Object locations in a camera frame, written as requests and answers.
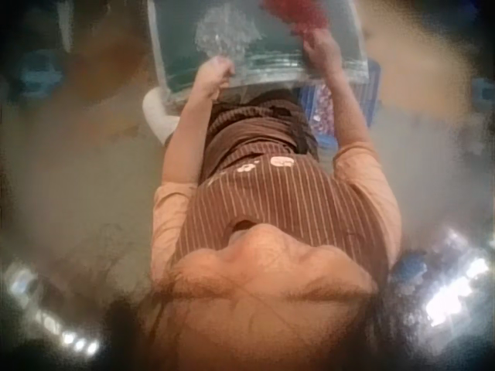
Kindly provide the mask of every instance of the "hand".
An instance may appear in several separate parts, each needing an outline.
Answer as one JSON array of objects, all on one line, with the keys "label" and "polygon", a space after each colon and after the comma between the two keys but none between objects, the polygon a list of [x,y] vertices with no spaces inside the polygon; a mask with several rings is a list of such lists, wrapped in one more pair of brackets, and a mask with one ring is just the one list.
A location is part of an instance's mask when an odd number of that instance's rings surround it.
[{"label": "hand", "polygon": [[198,69],[191,97],[216,100],[220,89],[229,86],[229,79],[234,74],[234,64],[231,60],[223,56],[214,56]]},{"label": "hand", "polygon": [[303,48],[313,66],[326,79],[343,75],[339,44],[328,29],[312,29],[302,34]]}]

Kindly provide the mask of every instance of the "sleeve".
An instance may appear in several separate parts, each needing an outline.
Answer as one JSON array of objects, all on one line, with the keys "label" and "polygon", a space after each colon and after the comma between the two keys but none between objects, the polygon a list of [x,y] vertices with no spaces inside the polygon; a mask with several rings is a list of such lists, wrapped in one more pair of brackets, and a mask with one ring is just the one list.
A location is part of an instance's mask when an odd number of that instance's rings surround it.
[{"label": "sleeve", "polygon": [[151,259],[151,276],[154,284],[161,282],[170,258],[176,251],[189,201],[196,189],[197,184],[164,182],[156,190]]},{"label": "sleeve", "polygon": [[401,252],[402,221],[397,200],[372,144],[354,143],[333,159],[333,176],[358,188],[371,202],[385,237],[389,267]]}]

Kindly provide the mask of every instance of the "nose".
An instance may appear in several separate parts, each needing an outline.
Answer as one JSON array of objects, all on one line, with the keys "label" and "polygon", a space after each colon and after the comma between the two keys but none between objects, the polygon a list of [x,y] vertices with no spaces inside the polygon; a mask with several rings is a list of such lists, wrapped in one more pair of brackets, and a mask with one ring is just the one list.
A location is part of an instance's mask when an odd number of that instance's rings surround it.
[{"label": "nose", "polygon": [[274,226],[258,224],[230,239],[223,258],[264,270],[287,269],[298,255],[293,239]]}]

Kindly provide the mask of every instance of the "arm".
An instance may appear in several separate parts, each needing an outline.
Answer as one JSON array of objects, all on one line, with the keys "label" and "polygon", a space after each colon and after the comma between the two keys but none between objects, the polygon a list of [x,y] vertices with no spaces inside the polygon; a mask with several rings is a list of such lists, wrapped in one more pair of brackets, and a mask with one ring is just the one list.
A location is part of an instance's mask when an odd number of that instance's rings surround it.
[{"label": "arm", "polygon": [[391,267],[400,254],[401,214],[343,71],[339,45],[326,29],[309,31],[302,37],[308,57],[332,92],[335,136],[340,147],[333,159],[333,176],[351,185],[371,203]]},{"label": "arm", "polygon": [[342,68],[339,45],[326,29],[307,32],[303,39],[306,54],[332,92],[335,136],[339,146],[357,142],[370,144],[366,120]]},{"label": "arm", "polygon": [[233,72],[232,62],[222,57],[215,57],[200,67],[165,153],[162,184],[156,190],[153,207],[151,276],[155,285],[167,277],[189,201],[196,192],[213,100]]},{"label": "arm", "polygon": [[198,70],[189,100],[165,153],[163,182],[197,183],[213,101],[218,98],[220,88],[228,85],[233,73],[233,63],[219,56]]}]

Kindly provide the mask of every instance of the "child's right hand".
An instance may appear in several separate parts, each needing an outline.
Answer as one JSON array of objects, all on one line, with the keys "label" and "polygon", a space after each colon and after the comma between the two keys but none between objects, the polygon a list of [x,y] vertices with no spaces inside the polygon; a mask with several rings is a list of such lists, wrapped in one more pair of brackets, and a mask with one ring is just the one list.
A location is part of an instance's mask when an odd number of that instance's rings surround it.
[{"label": "child's right hand", "polygon": [[234,63],[231,60],[214,56],[198,69],[189,98],[216,100],[220,90],[229,86],[229,79],[234,74]]}]

